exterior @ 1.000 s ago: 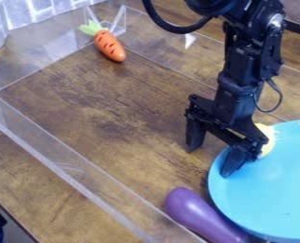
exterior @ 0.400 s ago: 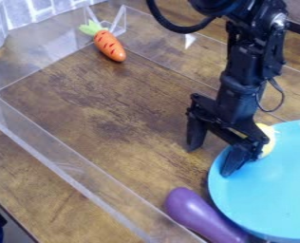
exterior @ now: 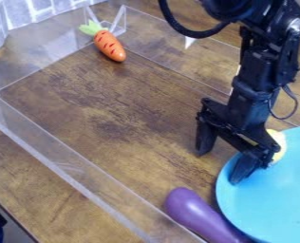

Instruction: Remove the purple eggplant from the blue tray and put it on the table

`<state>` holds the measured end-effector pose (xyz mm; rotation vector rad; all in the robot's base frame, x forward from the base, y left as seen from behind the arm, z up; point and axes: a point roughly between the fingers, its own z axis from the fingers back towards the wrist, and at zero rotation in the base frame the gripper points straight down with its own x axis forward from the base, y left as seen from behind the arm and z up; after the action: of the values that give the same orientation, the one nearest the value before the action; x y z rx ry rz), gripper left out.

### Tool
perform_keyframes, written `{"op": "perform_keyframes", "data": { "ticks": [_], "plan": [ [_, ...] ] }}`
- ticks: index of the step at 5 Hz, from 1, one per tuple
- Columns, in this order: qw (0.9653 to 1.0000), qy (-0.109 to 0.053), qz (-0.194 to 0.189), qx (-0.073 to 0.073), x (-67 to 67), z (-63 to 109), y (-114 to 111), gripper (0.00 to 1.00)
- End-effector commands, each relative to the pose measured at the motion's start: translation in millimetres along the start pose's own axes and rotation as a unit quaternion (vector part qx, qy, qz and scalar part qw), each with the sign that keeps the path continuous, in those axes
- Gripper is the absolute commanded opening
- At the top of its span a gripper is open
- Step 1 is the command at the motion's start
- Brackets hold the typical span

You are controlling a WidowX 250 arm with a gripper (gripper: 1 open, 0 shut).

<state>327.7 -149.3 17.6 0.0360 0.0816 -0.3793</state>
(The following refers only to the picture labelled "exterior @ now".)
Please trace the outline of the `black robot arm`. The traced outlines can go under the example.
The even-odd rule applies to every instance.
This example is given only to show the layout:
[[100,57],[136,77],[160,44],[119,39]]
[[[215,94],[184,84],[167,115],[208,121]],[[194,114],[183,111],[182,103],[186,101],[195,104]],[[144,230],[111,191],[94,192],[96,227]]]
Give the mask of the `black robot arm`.
[[204,98],[196,114],[195,149],[211,151],[217,138],[241,152],[229,181],[234,184],[269,166],[281,151],[265,130],[278,93],[289,92],[300,50],[300,5],[295,0],[202,0],[208,15],[239,22],[239,70],[229,101]]

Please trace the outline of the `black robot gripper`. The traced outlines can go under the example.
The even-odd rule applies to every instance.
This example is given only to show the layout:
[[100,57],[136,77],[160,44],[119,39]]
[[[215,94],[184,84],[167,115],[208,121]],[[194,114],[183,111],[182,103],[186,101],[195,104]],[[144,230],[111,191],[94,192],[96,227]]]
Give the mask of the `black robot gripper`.
[[269,108],[279,89],[255,90],[239,76],[233,79],[231,96],[226,104],[203,98],[196,113],[195,150],[207,154],[217,138],[227,141],[241,156],[229,175],[233,185],[241,183],[257,169],[265,168],[281,147],[263,132]]

